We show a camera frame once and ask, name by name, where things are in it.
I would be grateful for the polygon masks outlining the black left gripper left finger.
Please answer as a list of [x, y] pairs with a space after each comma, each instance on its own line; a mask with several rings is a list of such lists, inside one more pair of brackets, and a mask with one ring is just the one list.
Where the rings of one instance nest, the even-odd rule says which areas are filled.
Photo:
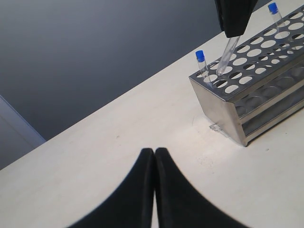
[[116, 190], [72, 228], [150, 228], [152, 223], [155, 157], [141, 150], [133, 167]]

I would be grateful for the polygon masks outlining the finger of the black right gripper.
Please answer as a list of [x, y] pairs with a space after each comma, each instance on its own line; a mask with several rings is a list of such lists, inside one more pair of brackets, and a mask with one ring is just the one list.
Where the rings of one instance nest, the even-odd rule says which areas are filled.
[[219, 25], [227, 38], [242, 36], [258, 0], [215, 0]]

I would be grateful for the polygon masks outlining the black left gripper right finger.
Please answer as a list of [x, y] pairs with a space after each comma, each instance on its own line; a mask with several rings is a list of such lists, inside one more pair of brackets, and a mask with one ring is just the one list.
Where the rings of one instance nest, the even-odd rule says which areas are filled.
[[155, 151], [160, 228], [236, 228], [238, 222], [205, 199], [185, 178], [166, 148]]

